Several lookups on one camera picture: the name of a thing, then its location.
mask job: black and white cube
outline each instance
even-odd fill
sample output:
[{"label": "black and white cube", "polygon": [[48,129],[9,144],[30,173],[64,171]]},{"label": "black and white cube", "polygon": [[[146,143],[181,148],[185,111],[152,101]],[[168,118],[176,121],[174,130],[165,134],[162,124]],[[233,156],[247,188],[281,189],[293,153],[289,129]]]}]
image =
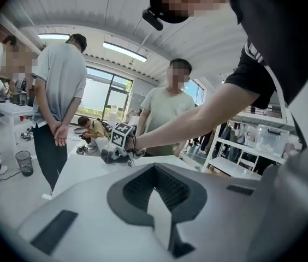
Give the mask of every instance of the black and white cube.
[{"label": "black and white cube", "polygon": [[121,148],[125,147],[126,138],[133,130],[133,127],[126,123],[119,123],[111,132],[110,141]]}]

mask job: black t-shirt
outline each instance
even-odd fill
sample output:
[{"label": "black t-shirt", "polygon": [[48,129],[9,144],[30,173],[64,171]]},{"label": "black t-shirt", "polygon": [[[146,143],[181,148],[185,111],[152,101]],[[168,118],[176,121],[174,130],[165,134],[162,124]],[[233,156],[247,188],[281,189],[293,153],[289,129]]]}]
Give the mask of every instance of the black t-shirt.
[{"label": "black t-shirt", "polygon": [[[230,0],[230,6],[290,104],[308,80],[308,0]],[[244,48],[237,70],[226,81],[259,93],[258,108],[266,108],[275,90],[262,64]]]}]

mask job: white sneaker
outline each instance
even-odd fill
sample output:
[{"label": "white sneaker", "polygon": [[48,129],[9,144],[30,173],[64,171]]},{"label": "white sneaker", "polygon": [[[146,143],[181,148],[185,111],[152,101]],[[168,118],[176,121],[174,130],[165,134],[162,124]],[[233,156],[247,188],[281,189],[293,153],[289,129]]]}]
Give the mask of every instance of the white sneaker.
[{"label": "white sneaker", "polygon": [[5,174],[6,172],[7,172],[7,166],[5,166],[5,165],[2,165],[1,166],[1,169],[0,169],[0,175],[3,175],[3,174]]}]

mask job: desk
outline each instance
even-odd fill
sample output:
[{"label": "desk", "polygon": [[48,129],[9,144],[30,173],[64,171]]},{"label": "desk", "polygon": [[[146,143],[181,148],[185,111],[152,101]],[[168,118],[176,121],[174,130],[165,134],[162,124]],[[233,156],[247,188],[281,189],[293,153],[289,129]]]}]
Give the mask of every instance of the desk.
[{"label": "desk", "polygon": [[14,118],[33,115],[33,108],[29,106],[18,106],[12,103],[0,103],[0,114],[3,114],[8,118],[11,146],[13,153],[16,154],[18,149],[15,137]]},{"label": "desk", "polygon": [[[134,161],[133,166],[140,166],[151,163],[169,163],[175,166],[183,167],[188,170],[196,171],[187,163],[179,158],[170,156],[159,157],[141,157]],[[125,170],[129,168],[127,163],[105,164],[101,157],[83,156],[71,154],[63,167],[63,170],[58,178],[52,197],[55,197],[73,185],[86,181],[94,177],[103,176],[111,172]]]}]

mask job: white ceiling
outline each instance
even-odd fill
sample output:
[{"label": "white ceiling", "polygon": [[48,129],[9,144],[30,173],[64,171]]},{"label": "white ceiling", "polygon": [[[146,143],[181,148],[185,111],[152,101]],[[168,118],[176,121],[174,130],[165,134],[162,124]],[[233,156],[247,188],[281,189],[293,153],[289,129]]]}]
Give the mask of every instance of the white ceiling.
[{"label": "white ceiling", "polygon": [[[193,66],[191,77],[211,89],[238,65],[246,34],[228,5],[180,24],[164,22],[163,31],[142,19],[148,6],[149,0],[10,0],[2,13],[38,47],[43,44],[39,33],[80,33],[87,38],[85,53],[89,56],[135,69],[157,81],[165,79],[169,60],[177,57],[188,60]],[[104,49],[103,41],[139,50],[148,60],[134,60],[130,65],[132,58]]]}]

